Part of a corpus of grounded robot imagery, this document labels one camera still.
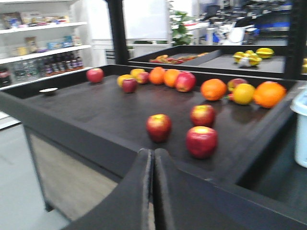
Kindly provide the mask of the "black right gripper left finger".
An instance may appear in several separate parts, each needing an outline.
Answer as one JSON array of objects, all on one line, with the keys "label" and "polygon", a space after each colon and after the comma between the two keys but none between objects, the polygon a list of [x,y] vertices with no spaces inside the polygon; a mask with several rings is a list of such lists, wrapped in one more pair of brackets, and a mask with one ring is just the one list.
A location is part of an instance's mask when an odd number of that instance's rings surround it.
[{"label": "black right gripper left finger", "polygon": [[153,152],[141,149],[121,182],[66,230],[148,230]]}]

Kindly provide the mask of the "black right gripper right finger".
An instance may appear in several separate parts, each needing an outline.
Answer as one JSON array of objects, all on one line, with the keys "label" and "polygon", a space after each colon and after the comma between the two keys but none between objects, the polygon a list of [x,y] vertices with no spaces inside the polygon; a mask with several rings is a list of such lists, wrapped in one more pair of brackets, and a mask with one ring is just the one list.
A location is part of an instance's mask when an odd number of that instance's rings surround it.
[{"label": "black right gripper right finger", "polygon": [[153,206],[158,230],[305,230],[306,213],[236,185],[180,170],[154,151]]}]

